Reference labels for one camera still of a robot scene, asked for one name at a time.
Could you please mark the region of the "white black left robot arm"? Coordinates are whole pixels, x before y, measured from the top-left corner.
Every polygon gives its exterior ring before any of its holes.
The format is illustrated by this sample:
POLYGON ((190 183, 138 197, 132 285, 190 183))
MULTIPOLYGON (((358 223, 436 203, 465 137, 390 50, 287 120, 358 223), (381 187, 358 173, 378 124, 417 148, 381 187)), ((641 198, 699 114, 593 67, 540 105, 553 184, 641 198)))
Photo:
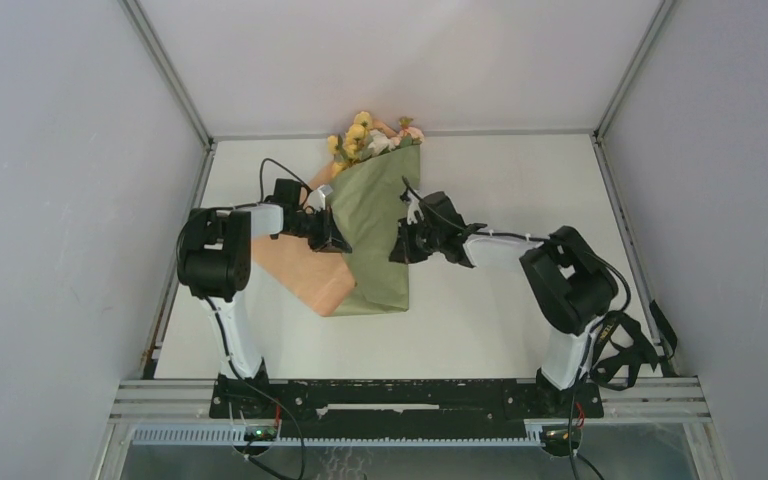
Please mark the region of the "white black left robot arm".
POLYGON ((195 208, 177 240, 177 278, 191 295, 207 304, 220 348, 220 373, 244 380, 234 404, 250 417, 271 407, 271 388, 254 378, 264 359, 253 334, 243 290, 252 271, 252 240, 282 234, 302 238, 311 251, 348 254, 348 240, 328 205, 333 188, 313 189, 292 179, 275 181, 274 191, 255 203, 195 208))

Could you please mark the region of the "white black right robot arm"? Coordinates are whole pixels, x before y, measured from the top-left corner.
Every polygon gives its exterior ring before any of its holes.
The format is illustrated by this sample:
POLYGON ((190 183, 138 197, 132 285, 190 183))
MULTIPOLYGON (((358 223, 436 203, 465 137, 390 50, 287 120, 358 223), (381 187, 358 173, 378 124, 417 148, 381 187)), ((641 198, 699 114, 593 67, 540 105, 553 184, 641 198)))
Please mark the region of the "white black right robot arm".
POLYGON ((401 196, 408 210, 398 222, 389 259, 416 264, 441 254, 466 268, 503 268, 523 274, 551 330, 538 371, 538 402, 552 416, 565 415, 578 400, 575 385, 596 358, 598 328, 622 314, 612 303, 630 286, 598 256, 582 235, 562 226, 546 237, 491 230, 466 223, 442 191, 421 196, 411 186, 401 196))

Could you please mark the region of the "orange wrapping paper sheet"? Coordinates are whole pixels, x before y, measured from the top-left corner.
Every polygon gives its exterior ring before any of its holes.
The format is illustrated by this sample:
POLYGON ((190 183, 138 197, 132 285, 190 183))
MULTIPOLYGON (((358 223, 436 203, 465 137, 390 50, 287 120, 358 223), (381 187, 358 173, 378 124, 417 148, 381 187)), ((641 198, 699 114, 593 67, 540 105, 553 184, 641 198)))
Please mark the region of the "orange wrapping paper sheet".
POLYGON ((252 241, 253 262, 322 317, 407 311, 408 267, 389 260, 398 222, 407 216, 403 178, 419 186, 418 146, 374 157, 329 180, 327 201, 350 253, 315 253, 302 238, 264 236, 252 241))

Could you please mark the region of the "yellow fake flower bunch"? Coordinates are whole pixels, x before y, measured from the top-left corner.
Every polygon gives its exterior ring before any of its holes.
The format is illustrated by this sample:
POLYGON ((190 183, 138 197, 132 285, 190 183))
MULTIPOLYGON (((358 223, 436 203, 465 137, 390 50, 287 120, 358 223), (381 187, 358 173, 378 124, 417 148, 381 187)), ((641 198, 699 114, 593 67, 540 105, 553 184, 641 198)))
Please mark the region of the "yellow fake flower bunch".
POLYGON ((361 111, 344 134, 327 137, 327 149, 332 155, 331 177, 361 162, 361 154, 367 148, 372 127, 373 116, 367 111, 361 111))

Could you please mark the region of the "peach white fake flower bunch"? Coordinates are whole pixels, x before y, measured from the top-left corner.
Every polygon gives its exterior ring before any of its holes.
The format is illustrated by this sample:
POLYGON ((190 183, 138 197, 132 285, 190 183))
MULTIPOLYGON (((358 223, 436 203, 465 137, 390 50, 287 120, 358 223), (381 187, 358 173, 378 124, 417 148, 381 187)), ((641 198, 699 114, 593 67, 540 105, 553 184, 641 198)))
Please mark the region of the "peach white fake flower bunch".
POLYGON ((365 151, 372 157, 395 150, 419 146, 426 140, 424 132, 414 125, 412 117, 398 119, 398 129, 391 128, 381 120, 373 119, 368 130, 365 151))

